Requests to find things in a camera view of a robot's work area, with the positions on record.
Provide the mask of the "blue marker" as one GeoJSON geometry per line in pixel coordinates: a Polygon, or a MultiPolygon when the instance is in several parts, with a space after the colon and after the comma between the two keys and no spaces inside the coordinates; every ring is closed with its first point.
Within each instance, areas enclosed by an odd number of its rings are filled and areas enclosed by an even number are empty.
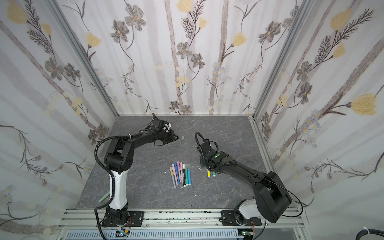
{"type": "Polygon", "coordinates": [[[191,185],[191,169],[189,164],[187,164],[186,166],[186,172],[187,172],[188,186],[190,186],[191,185]]]}

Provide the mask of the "dark green marker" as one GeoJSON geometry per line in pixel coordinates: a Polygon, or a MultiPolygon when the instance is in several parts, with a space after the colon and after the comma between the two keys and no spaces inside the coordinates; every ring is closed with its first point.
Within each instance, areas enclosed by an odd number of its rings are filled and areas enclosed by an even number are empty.
{"type": "Polygon", "coordinates": [[[190,184],[188,164],[184,165],[184,170],[185,170],[185,183],[186,183],[186,186],[188,186],[190,184]]]}

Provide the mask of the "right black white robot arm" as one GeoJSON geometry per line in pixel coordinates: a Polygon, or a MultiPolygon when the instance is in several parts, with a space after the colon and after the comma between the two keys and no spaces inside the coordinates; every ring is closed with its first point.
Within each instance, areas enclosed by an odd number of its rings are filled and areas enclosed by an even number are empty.
{"type": "Polygon", "coordinates": [[[214,150],[209,141],[198,144],[197,149],[202,167],[211,173],[229,175],[252,189],[254,198],[243,200],[234,208],[234,222],[238,225],[257,217],[275,224],[291,205],[292,198],[276,173],[253,170],[229,154],[214,150]]]}

